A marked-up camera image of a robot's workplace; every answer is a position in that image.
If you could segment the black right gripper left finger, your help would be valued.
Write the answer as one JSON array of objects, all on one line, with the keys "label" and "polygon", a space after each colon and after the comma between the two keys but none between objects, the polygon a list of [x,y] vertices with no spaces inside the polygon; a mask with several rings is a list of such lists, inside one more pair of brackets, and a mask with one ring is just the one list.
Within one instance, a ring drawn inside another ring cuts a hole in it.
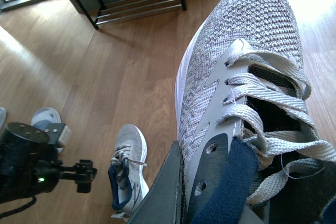
[{"label": "black right gripper left finger", "polygon": [[181,223],[183,208],[183,159],[173,142],[152,187],[128,223]]}]

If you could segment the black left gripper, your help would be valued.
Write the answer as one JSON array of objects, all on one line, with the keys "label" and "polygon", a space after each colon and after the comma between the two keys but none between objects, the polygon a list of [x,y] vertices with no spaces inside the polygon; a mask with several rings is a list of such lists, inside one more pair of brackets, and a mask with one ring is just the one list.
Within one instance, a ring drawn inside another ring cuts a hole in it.
[{"label": "black left gripper", "polygon": [[74,166],[64,166],[61,160],[54,162],[39,161],[36,165],[36,188],[39,193],[49,193],[60,180],[73,180],[78,193],[89,193],[97,169],[93,161],[81,159]]}]

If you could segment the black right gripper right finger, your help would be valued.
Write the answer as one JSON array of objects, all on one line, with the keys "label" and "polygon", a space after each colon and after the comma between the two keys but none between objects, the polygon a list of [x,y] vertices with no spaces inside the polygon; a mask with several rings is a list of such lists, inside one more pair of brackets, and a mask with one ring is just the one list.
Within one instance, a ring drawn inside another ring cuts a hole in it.
[{"label": "black right gripper right finger", "polygon": [[324,211],[324,223],[336,224],[336,199],[331,200]]}]

